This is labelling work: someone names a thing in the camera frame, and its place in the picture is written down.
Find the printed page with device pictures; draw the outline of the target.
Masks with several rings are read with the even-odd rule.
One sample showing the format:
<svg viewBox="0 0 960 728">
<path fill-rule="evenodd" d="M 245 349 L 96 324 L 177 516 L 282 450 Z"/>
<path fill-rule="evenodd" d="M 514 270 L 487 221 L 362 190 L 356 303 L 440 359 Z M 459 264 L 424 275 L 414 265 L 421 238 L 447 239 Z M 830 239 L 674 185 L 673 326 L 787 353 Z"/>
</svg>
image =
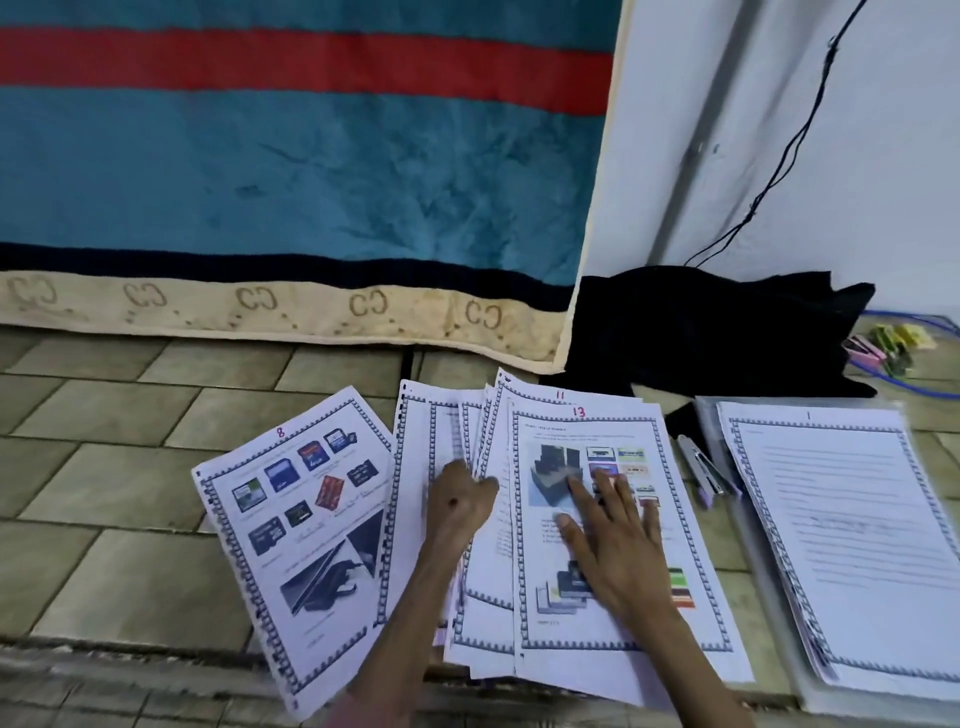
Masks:
<svg viewBox="0 0 960 728">
<path fill-rule="evenodd" d="M 583 526 L 569 479 L 595 497 L 594 476 L 626 480 L 637 506 L 657 507 L 671 599 L 720 678 L 754 682 L 738 625 L 711 562 L 660 407 L 601 397 L 510 407 L 512 620 L 516 677 L 641 705 L 649 664 L 598 603 L 555 517 Z"/>
</svg>

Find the person's left forearm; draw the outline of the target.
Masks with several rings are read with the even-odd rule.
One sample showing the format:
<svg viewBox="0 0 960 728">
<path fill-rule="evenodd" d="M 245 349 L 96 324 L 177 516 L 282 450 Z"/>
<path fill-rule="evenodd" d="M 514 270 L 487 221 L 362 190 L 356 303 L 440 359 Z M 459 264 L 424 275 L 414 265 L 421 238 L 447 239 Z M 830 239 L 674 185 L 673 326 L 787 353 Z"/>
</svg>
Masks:
<svg viewBox="0 0 960 728">
<path fill-rule="evenodd" d="M 448 546 L 421 549 L 400 600 L 320 728 L 411 728 L 459 558 Z"/>
</svg>

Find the purple and silver stapler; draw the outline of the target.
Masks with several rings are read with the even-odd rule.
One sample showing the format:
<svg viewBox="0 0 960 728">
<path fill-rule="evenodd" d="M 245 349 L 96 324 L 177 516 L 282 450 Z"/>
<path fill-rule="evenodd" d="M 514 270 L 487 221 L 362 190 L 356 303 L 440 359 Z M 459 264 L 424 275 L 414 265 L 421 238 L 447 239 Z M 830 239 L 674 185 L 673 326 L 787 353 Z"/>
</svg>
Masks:
<svg viewBox="0 0 960 728">
<path fill-rule="evenodd" d="M 714 502 L 728 499 L 738 502 L 742 499 L 741 488 L 717 467 L 714 462 L 686 435 L 677 438 L 678 447 L 684 461 L 696 482 L 696 493 L 702 507 L 710 510 Z"/>
</svg>

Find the printed page with memory cards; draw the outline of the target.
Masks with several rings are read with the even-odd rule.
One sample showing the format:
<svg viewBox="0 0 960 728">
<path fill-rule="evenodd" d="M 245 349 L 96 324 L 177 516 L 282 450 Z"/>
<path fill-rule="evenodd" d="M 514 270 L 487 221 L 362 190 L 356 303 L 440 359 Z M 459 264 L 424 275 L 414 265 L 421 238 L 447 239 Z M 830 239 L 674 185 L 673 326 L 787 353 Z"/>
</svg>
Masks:
<svg viewBox="0 0 960 728">
<path fill-rule="evenodd" d="M 293 718 L 311 718 L 374 645 L 395 440 L 353 386 L 194 467 L 254 635 Z"/>
</svg>

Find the person's right forearm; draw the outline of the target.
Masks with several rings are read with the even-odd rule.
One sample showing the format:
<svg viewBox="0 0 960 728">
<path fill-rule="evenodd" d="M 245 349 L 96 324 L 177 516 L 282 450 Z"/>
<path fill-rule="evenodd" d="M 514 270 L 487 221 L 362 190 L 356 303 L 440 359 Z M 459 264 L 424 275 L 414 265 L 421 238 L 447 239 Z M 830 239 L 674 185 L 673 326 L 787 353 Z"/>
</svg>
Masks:
<svg viewBox="0 0 960 728">
<path fill-rule="evenodd" d="M 756 728 L 752 713 L 720 679 L 671 597 L 664 602 L 616 599 L 606 607 L 646 654 L 682 728 Z"/>
</svg>

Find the pink binder clip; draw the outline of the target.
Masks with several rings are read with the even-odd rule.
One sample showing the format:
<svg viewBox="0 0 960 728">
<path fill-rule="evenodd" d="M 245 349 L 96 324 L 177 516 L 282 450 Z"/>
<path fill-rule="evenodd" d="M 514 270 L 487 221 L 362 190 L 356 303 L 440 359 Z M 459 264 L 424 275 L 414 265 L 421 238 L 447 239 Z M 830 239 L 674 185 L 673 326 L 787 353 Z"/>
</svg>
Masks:
<svg viewBox="0 0 960 728">
<path fill-rule="evenodd" d="M 871 371 L 885 369 L 886 353 L 866 336 L 851 334 L 846 337 L 842 347 L 849 363 Z"/>
</svg>

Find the stack of text sheets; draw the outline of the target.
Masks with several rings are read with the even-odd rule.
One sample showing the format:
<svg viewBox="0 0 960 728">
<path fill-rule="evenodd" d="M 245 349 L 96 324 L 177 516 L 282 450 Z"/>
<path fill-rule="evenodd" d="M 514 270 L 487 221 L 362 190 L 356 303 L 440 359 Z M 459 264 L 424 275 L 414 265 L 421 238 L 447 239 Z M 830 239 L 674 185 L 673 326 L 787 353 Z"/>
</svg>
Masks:
<svg viewBox="0 0 960 728">
<path fill-rule="evenodd" d="M 960 701 L 960 540 L 902 413 L 716 409 L 822 680 Z"/>
</svg>

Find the person's left hand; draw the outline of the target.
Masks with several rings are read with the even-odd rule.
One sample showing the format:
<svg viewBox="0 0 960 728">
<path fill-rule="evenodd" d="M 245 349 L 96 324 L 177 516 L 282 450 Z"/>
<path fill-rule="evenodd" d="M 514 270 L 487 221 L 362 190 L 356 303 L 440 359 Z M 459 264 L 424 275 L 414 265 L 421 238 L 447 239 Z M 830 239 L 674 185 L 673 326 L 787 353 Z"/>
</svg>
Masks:
<svg viewBox="0 0 960 728">
<path fill-rule="evenodd" d="M 474 480 L 468 463 L 447 463 L 431 483 L 427 496 L 424 549 L 432 556 L 457 559 L 494 511 L 495 501 L 474 501 L 469 484 Z"/>
</svg>

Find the blue blanket with red stripe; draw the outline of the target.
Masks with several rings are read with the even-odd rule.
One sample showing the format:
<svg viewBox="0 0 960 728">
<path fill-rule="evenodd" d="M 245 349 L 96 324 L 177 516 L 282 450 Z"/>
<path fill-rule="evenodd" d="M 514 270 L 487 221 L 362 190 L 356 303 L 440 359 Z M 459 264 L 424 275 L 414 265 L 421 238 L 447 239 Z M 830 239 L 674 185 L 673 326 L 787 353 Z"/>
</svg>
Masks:
<svg viewBox="0 0 960 728">
<path fill-rule="evenodd" d="M 564 370 L 632 0 L 0 0 L 0 323 Z"/>
</svg>

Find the fanned pile of bordered pages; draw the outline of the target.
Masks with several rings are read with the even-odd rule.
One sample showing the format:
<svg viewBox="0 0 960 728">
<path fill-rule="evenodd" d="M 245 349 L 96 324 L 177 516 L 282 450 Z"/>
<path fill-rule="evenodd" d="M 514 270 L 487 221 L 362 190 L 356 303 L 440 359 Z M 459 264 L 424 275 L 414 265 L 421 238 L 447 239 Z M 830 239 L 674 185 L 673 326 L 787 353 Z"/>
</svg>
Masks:
<svg viewBox="0 0 960 728">
<path fill-rule="evenodd" d="M 426 501 L 430 483 L 450 461 L 462 459 L 469 470 L 505 453 L 505 445 L 493 444 L 493 408 L 507 400 L 574 406 L 617 404 L 637 406 L 638 397 L 554 390 L 525 382 L 505 370 L 496 383 L 480 390 L 455 390 L 402 380 L 397 400 L 393 436 L 393 473 L 381 527 L 377 577 L 379 597 L 376 624 L 385 625 L 409 582 L 425 537 Z M 496 635 L 490 639 L 462 636 L 461 616 L 467 608 L 486 604 L 496 612 L 512 615 L 509 599 L 489 590 L 468 588 L 467 561 L 462 560 L 448 590 L 438 621 L 435 643 L 456 646 L 450 664 L 466 666 L 474 680 L 513 677 L 513 634 L 496 618 Z"/>
</svg>

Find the person's right hand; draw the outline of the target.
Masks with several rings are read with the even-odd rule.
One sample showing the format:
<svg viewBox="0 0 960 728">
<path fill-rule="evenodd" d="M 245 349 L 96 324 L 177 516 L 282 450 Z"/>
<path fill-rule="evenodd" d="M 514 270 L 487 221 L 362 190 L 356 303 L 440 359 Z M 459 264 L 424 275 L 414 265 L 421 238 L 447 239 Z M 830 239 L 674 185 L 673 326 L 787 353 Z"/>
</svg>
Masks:
<svg viewBox="0 0 960 728">
<path fill-rule="evenodd" d="M 579 513 L 579 519 L 570 517 L 593 549 L 592 562 L 574 560 L 587 585 L 609 613 L 607 605 L 615 600 L 665 602 L 671 598 L 676 608 L 664 545 L 654 546 L 643 531 L 643 504 L 638 506 L 629 487 L 629 525 L 612 523 L 603 509 L 602 480 L 627 481 L 623 475 L 610 477 L 601 471 L 593 479 L 598 489 L 594 493 L 581 479 L 567 479 Z"/>
</svg>

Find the black cloth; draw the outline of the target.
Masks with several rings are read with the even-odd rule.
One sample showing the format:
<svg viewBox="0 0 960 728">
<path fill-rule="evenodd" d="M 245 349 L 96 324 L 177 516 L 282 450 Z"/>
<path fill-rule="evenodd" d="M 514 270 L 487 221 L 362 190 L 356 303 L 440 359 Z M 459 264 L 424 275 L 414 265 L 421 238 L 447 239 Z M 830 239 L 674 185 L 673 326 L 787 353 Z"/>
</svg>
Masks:
<svg viewBox="0 0 960 728">
<path fill-rule="evenodd" d="M 681 266 L 586 276 L 565 369 L 541 384 L 631 396 L 860 398 L 843 342 L 876 291 L 827 271 L 735 281 Z"/>
</svg>

